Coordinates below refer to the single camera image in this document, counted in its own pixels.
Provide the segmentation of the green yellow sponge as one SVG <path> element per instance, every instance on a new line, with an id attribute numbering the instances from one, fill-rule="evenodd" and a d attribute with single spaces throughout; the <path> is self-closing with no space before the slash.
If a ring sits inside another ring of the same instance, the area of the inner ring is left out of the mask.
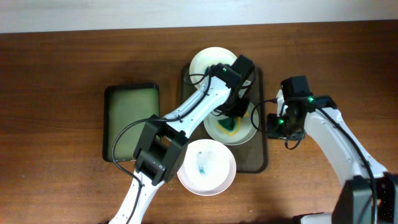
<path id="1" fill-rule="evenodd" d="M 228 136 L 234 136 L 238 133 L 241 128 L 241 120 L 240 117 L 227 117 L 224 119 L 219 119 L 216 122 L 216 127 L 223 133 Z"/>

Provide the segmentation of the white plate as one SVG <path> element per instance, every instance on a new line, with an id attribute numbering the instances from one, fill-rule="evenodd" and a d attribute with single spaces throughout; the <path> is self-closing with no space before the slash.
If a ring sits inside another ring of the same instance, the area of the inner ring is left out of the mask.
<path id="1" fill-rule="evenodd" d="M 191 193 L 210 197 L 224 192 L 233 183 L 236 169 L 235 158 L 224 144 L 199 139 L 188 144 L 177 176 Z"/>
<path id="2" fill-rule="evenodd" d="M 208 47 L 194 56 L 190 62 L 189 74 L 203 75 L 205 70 L 212 65 L 217 65 L 219 63 L 232 65 L 236 59 L 237 56 L 228 49 L 222 47 Z"/>
<path id="3" fill-rule="evenodd" d="M 243 118 L 238 118 L 238 123 L 232 131 L 222 128 L 219 121 L 227 119 L 228 116 L 215 116 L 209 114 L 203 121 L 207 133 L 216 141 L 225 145 L 236 146 L 249 141 L 257 132 L 255 127 L 259 126 L 259 114 L 254 110 L 254 105 L 249 104 Z"/>

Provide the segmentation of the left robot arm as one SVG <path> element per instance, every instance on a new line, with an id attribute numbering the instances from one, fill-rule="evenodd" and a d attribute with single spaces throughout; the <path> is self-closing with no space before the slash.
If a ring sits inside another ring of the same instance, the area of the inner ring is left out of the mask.
<path id="1" fill-rule="evenodd" d="M 241 101 L 239 91 L 255 69 L 254 62 L 243 55 L 231 65 L 210 65 L 201 75 L 201 87 L 177 109 L 163 118 L 153 114 L 121 130 L 111 147 L 111 160 L 132 177 L 132 182 L 110 223 L 141 223 L 156 191 L 173 179 L 181 168 L 190 136 L 212 111 L 243 115 L 242 111 L 234 109 Z M 144 127 L 132 153 L 134 170 L 129 171 L 119 164 L 115 153 L 122 136 L 138 124 Z"/>

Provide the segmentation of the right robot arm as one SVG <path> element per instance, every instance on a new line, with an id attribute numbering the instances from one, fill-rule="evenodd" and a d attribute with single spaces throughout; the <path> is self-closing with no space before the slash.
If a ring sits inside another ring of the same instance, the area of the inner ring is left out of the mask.
<path id="1" fill-rule="evenodd" d="M 280 83 L 277 112 L 267 115 L 267 135 L 299 144 L 311 137 L 335 171 L 342 191 L 331 213 L 298 215 L 298 224 L 397 224 L 397 175 L 365 150 L 330 96 L 315 96 L 305 76 Z"/>

